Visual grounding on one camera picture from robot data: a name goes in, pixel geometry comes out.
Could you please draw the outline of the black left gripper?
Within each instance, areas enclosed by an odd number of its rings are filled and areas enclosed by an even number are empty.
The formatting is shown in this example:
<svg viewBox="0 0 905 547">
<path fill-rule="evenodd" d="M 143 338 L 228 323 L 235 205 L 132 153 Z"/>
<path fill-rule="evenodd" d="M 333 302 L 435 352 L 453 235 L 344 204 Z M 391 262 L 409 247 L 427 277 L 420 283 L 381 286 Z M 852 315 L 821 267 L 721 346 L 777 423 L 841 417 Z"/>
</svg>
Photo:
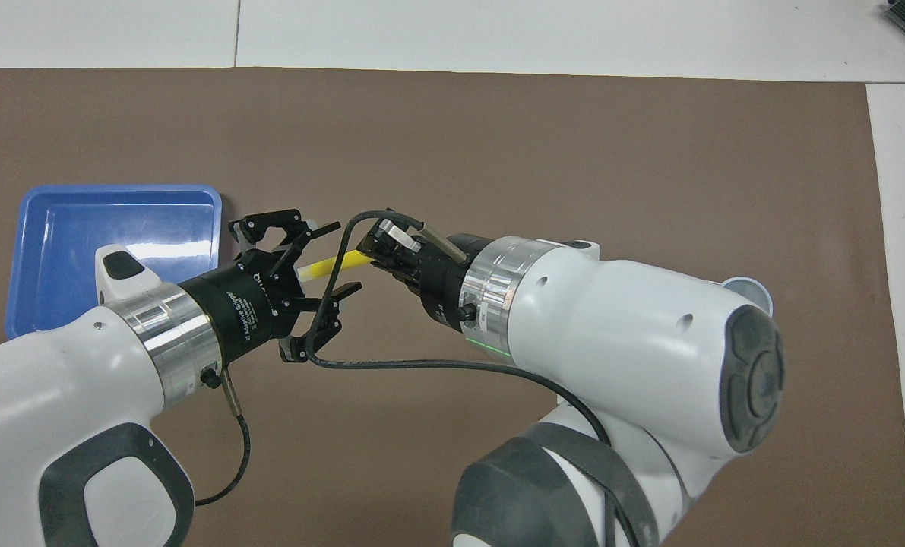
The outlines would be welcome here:
<svg viewBox="0 0 905 547">
<path fill-rule="evenodd" d="M 284 362 L 309 361 L 342 330 L 342 301 L 362 289 L 346 283 L 331 291 L 330 298 L 304 297 L 302 284 L 291 276 L 296 261 L 312 240 L 341 228 L 338 222 L 318 225 L 305 220 L 297 209 L 257 213 L 229 222 L 236 240 L 236 264 L 206 271 L 182 281 L 180 288 L 209 317 L 223 358 L 240 358 L 269 340 L 279 339 Z M 271 251 L 258 248 L 269 229 L 284 232 Z M 272 280 L 267 274 L 279 274 Z M 292 334 L 296 320 L 312 312 L 311 326 Z"/>
</svg>

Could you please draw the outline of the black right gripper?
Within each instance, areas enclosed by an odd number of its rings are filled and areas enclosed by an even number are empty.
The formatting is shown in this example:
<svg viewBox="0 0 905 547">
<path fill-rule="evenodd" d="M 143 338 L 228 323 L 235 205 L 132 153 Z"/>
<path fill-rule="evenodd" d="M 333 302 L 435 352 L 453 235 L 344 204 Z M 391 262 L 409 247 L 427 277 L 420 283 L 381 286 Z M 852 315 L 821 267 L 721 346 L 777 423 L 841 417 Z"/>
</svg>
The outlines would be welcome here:
<svg viewBox="0 0 905 547">
<path fill-rule="evenodd" d="M 365 236 L 358 251 L 372 259 L 372 266 L 386 271 L 421 300 L 430 318 L 455 331 L 462 331 L 466 319 L 476 318 L 476 312 L 462 315 L 460 295 L 467 270 L 491 239 L 472 233 L 453 233 L 452 245 L 466 254 L 463 264 L 456 263 L 437 245 L 423 236 L 412 236 L 389 219 L 377 223 L 376 236 Z M 416 251 L 416 242 L 420 249 Z"/>
</svg>

